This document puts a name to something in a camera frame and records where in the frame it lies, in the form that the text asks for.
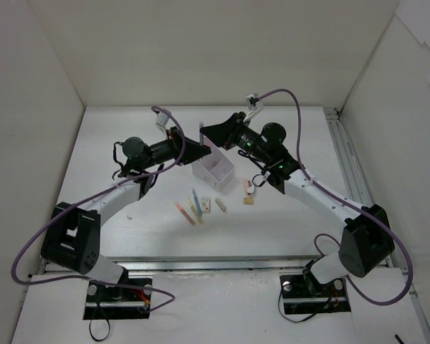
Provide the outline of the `white three-compartment organizer box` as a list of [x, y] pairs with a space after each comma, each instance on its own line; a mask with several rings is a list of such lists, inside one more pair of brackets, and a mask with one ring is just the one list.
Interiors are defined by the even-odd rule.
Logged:
[[193, 175], [221, 192], [234, 179], [234, 164], [208, 138], [204, 138], [204, 144], [211, 153], [191, 164]]

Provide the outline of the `purple pen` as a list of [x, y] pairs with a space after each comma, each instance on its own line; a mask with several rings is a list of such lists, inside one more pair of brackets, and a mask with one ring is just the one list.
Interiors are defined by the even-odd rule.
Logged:
[[200, 145], [204, 145], [204, 134], [202, 133], [202, 128], [204, 127], [204, 123], [199, 123], [199, 143]]

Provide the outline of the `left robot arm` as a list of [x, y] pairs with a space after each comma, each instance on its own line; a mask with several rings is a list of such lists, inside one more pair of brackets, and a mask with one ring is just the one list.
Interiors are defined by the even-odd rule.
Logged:
[[[79, 206], [67, 202], [57, 204], [52, 224], [44, 236], [41, 256], [90, 280], [104, 282], [103, 292], [111, 300], [118, 301], [129, 291], [128, 270], [101, 255], [101, 228], [126, 206], [147, 194], [166, 162], [188, 165], [210, 154], [211, 149], [182, 135], [176, 127], [167, 130], [165, 140], [153, 145], [131, 137], [114, 146], [121, 148], [127, 158], [115, 172], [124, 181]], [[148, 172], [154, 166], [157, 172]]]

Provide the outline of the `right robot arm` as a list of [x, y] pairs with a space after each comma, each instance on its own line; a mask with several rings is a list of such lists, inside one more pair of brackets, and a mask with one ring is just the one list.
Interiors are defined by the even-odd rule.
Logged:
[[305, 291], [319, 295], [339, 277], [365, 277], [394, 250], [393, 239], [381, 228], [388, 223], [386, 212], [378, 205], [367, 208], [339, 194], [329, 196], [321, 191], [285, 148], [287, 132], [282, 125], [267, 123], [257, 133], [244, 122], [245, 116], [234, 113], [225, 122], [202, 127], [200, 132], [216, 147], [237, 147], [261, 164], [261, 173], [252, 179], [257, 185], [268, 183], [342, 231], [338, 252], [308, 264], [302, 278]]

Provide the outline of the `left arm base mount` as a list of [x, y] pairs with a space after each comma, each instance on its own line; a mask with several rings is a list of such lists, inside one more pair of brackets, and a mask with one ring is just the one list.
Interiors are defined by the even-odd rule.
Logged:
[[89, 282], [83, 320], [141, 320], [150, 317], [151, 292]]

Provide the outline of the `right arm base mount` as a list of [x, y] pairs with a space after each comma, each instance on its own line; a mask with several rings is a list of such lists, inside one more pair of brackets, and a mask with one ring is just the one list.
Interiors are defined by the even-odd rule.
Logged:
[[311, 292], [301, 274], [282, 274], [279, 304], [286, 315], [319, 315], [351, 312], [341, 279], [331, 282], [321, 291]]

